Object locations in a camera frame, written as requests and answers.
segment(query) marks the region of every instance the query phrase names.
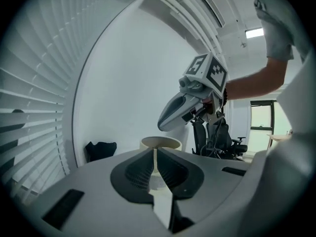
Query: ceiling light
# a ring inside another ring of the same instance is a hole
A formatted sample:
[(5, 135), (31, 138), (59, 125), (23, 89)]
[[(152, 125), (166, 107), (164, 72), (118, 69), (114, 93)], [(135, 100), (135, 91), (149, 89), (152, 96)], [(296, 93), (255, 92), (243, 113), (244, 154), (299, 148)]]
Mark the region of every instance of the ceiling light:
[(258, 37), (258, 36), (263, 36), (263, 29), (262, 28), (246, 31), (247, 39), (250, 39), (253, 37)]

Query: black bag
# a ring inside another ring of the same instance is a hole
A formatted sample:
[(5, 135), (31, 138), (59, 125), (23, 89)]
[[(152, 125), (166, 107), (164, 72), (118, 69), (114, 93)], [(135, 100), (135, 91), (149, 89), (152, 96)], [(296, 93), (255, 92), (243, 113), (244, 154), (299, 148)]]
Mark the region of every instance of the black bag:
[(116, 142), (105, 143), (98, 142), (98, 144), (93, 145), (90, 141), (88, 145), (85, 146), (88, 155), (90, 156), (90, 162), (94, 160), (100, 160), (114, 155), (115, 150), (117, 149)]

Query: ceiling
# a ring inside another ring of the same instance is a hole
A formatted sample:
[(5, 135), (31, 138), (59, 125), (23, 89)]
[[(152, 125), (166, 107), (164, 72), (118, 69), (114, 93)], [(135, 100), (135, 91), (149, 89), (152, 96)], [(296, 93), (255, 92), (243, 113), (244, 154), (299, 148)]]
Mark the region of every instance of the ceiling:
[[(232, 79), (252, 74), (263, 68), (267, 62), (264, 36), (242, 38), (245, 36), (245, 30), (261, 27), (253, 5), (254, 0), (233, 1), (241, 16), (242, 24), (238, 29), (235, 18), (232, 18), (227, 21), (224, 28), (218, 29)], [(246, 47), (241, 46), (242, 41), (245, 41)], [(300, 56), (295, 48), (293, 53), (294, 60), (289, 61), (285, 83), (290, 83), (301, 67)]]
[[(225, 18), (225, 26), (218, 28), (218, 37), (222, 45), (232, 79), (252, 74), (266, 65), (266, 44), (263, 36), (251, 39), (245, 38), (245, 30), (261, 27), (253, 5), (254, 0), (232, 0), (240, 14), (238, 25), (236, 18), (226, 0), (213, 0)], [(145, 0), (142, 10), (164, 21), (182, 36), (197, 53), (205, 53), (203, 43), (195, 39), (192, 34), (170, 14), (170, 8), (159, 0)], [(297, 74), (301, 61), (294, 49), (294, 61), (290, 61), (286, 73), (286, 82), (291, 82)]]

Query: window blinds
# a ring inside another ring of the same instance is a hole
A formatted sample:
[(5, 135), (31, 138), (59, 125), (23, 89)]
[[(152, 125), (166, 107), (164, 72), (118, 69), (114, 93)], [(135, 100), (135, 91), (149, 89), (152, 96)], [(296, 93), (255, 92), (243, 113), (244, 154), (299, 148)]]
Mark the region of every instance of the window blinds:
[(0, 178), (11, 197), (23, 189), (25, 202), (69, 173), (62, 120), (78, 60), (132, 1), (29, 0), (16, 15), (0, 46)]

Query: black padding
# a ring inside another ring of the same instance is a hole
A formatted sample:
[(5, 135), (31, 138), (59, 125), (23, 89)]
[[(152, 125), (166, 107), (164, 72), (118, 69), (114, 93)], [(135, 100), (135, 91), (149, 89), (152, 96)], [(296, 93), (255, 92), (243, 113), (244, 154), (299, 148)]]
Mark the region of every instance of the black padding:
[(204, 181), (198, 166), (163, 148), (157, 149), (157, 167), (175, 199), (192, 198)]
[(84, 192), (81, 191), (73, 189), (67, 191), (42, 219), (54, 228), (60, 230), (83, 195)]
[(245, 153), (248, 150), (248, 146), (247, 145), (236, 145), (235, 147), (235, 153)]
[(171, 209), (171, 217), (169, 230), (175, 234), (178, 233), (190, 226), (194, 225), (194, 222), (186, 217), (182, 217), (181, 212), (179, 210), (177, 201), (172, 200), (172, 209)]
[(231, 173), (237, 176), (244, 176), (246, 173), (246, 170), (237, 169), (237, 168), (231, 168), (231, 167), (224, 167), (222, 171)]
[(220, 125), (220, 124), (221, 124), (221, 125), (224, 125), (224, 124), (227, 124), (227, 123), (226, 123), (226, 119), (225, 119), (225, 118), (222, 118), (222, 119), (216, 121), (214, 124), (215, 124), (215, 125)]
[(237, 145), (239, 145), (242, 141), (241, 140), (234, 140), (232, 139), (232, 142), (236, 143)]
[(194, 132), (194, 140), (196, 144), (196, 154), (197, 155), (205, 155), (205, 145), (206, 145), (206, 131), (202, 122), (196, 121), (192, 123), (193, 132)]
[(190, 120), (192, 120), (194, 118), (193, 114), (191, 112), (188, 112), (187, 114), (182, 116), (182, 119), (185, 122), (189, 122)]
[(147, 191), (153, 169), (154, 150), (148, 148), (112, 170), (112, 186), (127, 201), (154, 204), (153, 196)]
[(221, 125), (217, 132), (216, 148), (227, 149), (232, 144), (232, 139), (228, 133), (229, 126), (227, 124)]

